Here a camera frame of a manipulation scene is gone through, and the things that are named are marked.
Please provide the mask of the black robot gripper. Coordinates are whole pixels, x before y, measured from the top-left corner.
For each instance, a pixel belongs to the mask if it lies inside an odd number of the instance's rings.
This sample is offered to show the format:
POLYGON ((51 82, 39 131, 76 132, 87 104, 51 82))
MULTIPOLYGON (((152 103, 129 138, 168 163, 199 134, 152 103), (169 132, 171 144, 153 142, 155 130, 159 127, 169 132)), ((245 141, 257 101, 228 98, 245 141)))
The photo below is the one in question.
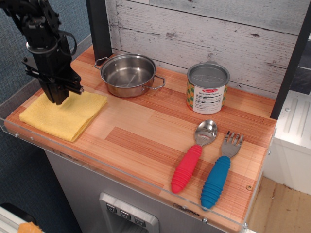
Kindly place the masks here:
POLYGON ((41 88, 48 99, 61 105, 69 96, 69 91, 81 94, 81 77, 71 68, 72 55, 66 36, 53 38, 52 43, 43 47, 31 46, 26 43, 27 50, 32 54, 23 63, 29 75, 39 80, 41 88))

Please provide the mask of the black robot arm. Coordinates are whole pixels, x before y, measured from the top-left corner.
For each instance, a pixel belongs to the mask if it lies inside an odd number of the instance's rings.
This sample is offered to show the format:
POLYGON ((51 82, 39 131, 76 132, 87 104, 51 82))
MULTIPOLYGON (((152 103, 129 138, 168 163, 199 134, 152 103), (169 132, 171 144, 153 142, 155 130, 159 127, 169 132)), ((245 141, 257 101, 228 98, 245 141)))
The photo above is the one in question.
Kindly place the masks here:
POLYGON ((22 63, 27 75, 37 78, 47 98, 60 105, 70 92, 82 94, 81 77, 71 68, 76 48, 70 49, 72 34, 59 29, 61 21, 47 0, 2 0, 1 9, 12 18, 32 54, 22 63))

